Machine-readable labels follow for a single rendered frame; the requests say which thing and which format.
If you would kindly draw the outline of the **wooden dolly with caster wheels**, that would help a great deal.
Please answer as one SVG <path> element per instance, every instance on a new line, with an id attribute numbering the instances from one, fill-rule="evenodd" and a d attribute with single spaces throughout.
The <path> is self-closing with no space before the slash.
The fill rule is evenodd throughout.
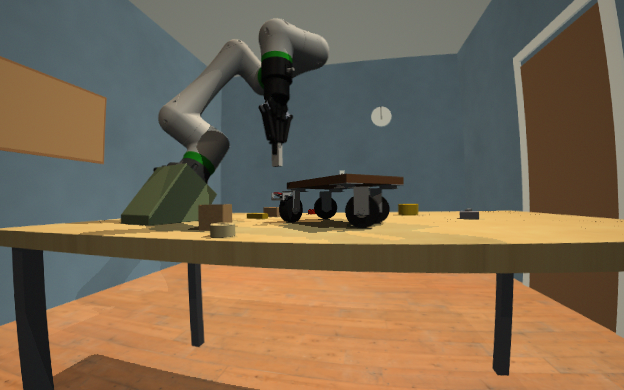
<path id="1" fill-rule="evenodd" d="M 293 193 L 290 193 L 290 191 L 282 191 L 282 193 L 274 192 L 271 193 L 271 200 L 281 200 L 279 213 L 284 221 L 297 222 L 301 218 L 303 212 L 300 192 L 306 192 L 306 189 L 329 190 L 319 192 L 319 198 L 314 204 L 316 215 L 322 219 L 329 219 L 337 212 L 337 204 L 335 200 L 331 198 L 331 192 L 342 192 L 342 189 L 353 189 L 354 196 L 349 199 L 345 207 L 346 218 L 355 227 L 368 228 L 373 224 L 383 222 L 389 215 L 390 207 L 387 200 L 382 197 L 382 189 L 399 189 L 397 186 L 400 185 L 404 185 L 403 177 L 340 174 L 288 182 L 287 189 L 291 189 Z M 380 188 L 369 188 L 376 186 Z M 280 198 L 274 198 L 274 196 Z"/>

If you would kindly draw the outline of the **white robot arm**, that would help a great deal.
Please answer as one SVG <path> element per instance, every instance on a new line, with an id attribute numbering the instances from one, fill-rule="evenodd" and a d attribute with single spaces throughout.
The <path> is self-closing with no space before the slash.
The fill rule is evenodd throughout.
<path id="1" fill-rule="evenodd" d="M 187 148 L 179 163 L 167 166 L 187 163 L 208 184 L 230 147 L 227 137 L 201 118 L 216 94 L 240 75 L 254 92 L 264 96 L 266 79 L 284 78 L 291 85 L 292 71 L 294 78 L 318 69 L 329 57 L 324 38 L 282 19 L 266 21 L 258 39 L 261 62 L 243 41 L 230 40 L 188 87 L 160 109 L 161 128 Z"/>

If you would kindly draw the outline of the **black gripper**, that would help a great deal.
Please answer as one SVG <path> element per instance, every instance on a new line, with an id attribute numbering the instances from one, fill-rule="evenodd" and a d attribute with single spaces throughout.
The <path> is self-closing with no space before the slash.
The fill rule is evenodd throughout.
<path id="1" fill-rule="evenodd" d="M 288 113 L 287 107 L 287 102 L 290 99 L 289 81 L 279 77 L 266 79 L 264 81 L 264 99 L 265 104 L 259 105 L 259 110 L 262 114 L 266 139 L 271 141 L 269 144 L 272 144 L 272 167 L 280 167 L 283 166 L 282 144 L 287 142 L 291 120 L 293 119 L 293 115 Z"/>

